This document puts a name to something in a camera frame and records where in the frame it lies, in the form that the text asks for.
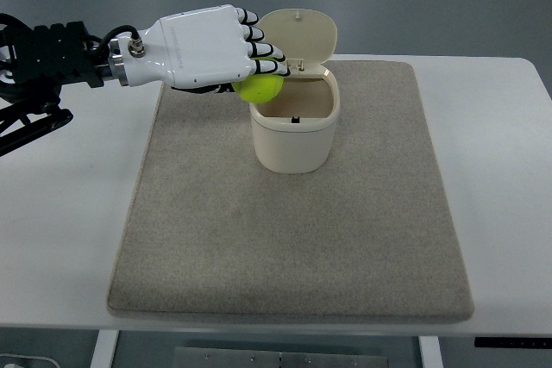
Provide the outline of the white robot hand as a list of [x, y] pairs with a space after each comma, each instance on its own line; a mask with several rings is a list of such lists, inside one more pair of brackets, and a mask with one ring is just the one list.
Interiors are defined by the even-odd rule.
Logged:
[[256, 13], [222, 5], [162, 17], [139, 32], [143, 55], [130, 52], [131, 38], [109, 44], [111, 73], [124, 86], [161, 81], [191, 94], [233, 93], [231, 83], [252, 75], [288, 77], [284, 53], [263, 42]]

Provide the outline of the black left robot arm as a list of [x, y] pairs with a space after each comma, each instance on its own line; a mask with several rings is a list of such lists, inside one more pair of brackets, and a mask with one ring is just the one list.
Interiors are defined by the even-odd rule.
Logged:
[[233, 5], [162, 17], [152, 27], [90, 34], [82, 22], [31, 28], [1, 15], [1, 153], [7, 154], [65, 126], [73, 118], [60, 107], [67, 84], [123, 86], [160, 81], [192, 94], [236, 92], [247, 102], [279, 93], [249, 92], [263, 78], [282, 85], [290, 74], [285, 55], [264, 41], [259, 17]]

